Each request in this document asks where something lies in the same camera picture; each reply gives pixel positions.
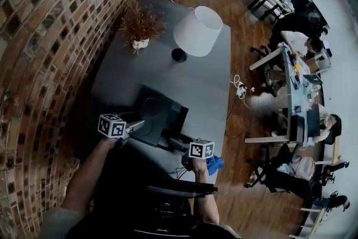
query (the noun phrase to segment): dried plant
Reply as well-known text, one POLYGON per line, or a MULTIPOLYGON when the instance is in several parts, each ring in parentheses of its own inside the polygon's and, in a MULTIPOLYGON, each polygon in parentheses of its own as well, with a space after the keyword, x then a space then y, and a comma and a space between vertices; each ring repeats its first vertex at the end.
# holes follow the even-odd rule
POLYGON ((137 1, 127 8, 125 17, 121 20, 119 31, 127 36, 130 42, 157 38, 166 29, 163 13, 153 15, 149 6, 139 7, 137 1))

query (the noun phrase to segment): gray table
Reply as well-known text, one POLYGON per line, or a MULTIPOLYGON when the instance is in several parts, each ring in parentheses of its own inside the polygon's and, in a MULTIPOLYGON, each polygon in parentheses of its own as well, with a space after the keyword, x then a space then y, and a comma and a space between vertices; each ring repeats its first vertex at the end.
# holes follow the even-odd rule
MULTIPOLYGON (((269 143, 269 142, 287 142, 290 138, 290 121, 291 116, 293 115, 299 115, 304 118, 305 120, 305 133, 304 133, 304 142, 303 146, 312 145, 312 139, 307 137, 307 110, 309 109, 309 106, 307 104, 307 94, 309 93, 309 89, 305 87, 302 84, 303 79, 300 79, 301 84, 299 85, 299 88, 295 90, 293 83, 291 81, 291 77, 294 77, 296 75, 296 71, 294 70, 294 67, 290 63, 290 58, 288 55, 288 51, 291 51, 291 49, 286 46, 282 45, 277 47, 276 50, 274 50, 272 53, 267 55, 266 57, 260 59, 256 63, 252 64, 250 66, 250 70, 254 70, 257 67, 267 63, 269 60, 273 59, 274 57, 277 57, 278 55, 282 54, 284 59, 284 65, 285 65, 285 72, 286 72, 286 85, 287 85, 287 98, 288 98, 288 130, 287 135, 280 135, 276 137, 262 137, 262 138, 246 138, 246 143, 269 143), (301 112, 295 113, 294 107, 300 106, 301 112)), ((299 64, 301 66, 301 75, 304 74, 310 74, 309 67, 301 60, 299 59, 299 64)))
MULTIPOLYGON (((142 85, 154 89, 189 109, 182 133, 193 138, 215 142, 215 155, 223 147, 230 80, 230 27, 223 29, 211 52, 205 57, 188 55, 187 61, 177 63, 171 52, 177 47, 173 38, 176 23, 189 13, 189 8, 168 0, 138 0, 141 5, 152 5, 152 11, 164 12, 166 32, 159 39, 150 39, 149 45, 133 54, 127 39, 114 37, 92 87, 92 96, 109 106, 132 106, 142 85)), ((143 147, 164 169, 172 168, 164 151, 143 147)))

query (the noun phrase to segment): computer monitor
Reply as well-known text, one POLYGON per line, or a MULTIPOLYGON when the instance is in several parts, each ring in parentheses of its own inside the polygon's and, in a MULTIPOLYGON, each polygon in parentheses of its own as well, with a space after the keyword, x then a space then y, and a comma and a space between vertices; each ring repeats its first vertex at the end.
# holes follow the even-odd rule
POLYGON ((321 131, 319 128, 319 106, 314 104, 310 110, 307 111, 307 137, 317 137, 321 131))
POLYGON ((317 74, 308 74, 308 75, 303 75, 303 77, 310 83, 315 84, 315 85, 321 85, 323 84, 323 81, 321 80, 321 78, 317 75, 317 74))
POLYGON ((290 125, 290 142, 303 143, 304 142, 304 128, 305 120, 302 116, 293 115, 291 117, 290 125))

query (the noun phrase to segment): brick wall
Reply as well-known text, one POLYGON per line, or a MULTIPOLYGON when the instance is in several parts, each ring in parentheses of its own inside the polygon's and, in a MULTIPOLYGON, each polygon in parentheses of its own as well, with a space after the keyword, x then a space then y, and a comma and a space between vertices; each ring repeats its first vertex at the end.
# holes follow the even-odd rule
POLYGON ((63 133, 131 0, 0 0, 0 229, 36 237, 78 166, 63 133))

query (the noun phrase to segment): wooden floor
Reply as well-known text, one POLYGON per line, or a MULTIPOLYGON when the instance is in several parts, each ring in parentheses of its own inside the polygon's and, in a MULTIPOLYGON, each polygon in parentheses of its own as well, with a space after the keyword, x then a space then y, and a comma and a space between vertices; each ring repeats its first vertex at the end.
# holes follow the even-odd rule
MULTIPOLYGON (((258 87, 257 75, 248 73, 249 65, 256 61, 249 49, 268 43, 272 25, 257 21, 251 15, 247 9, 250 1, 178 0, 187 7, 208 6, 221 16, 231 27, 231 76, 239 74, 243 82, 258 87)), ((225 166, 216 182, 221 224, 231 226, 246 239, 288 238, 289 234, 296 234, 302 223, 303 201, 293 194, 270 193, 264 186, 243 188, 252 172, 246 158, 260 156, 259 144, 245 144, 244 138, 262 136, 268 131, 242 101, 234 99, 235 88, 231 86, 222 152, 225 166)))

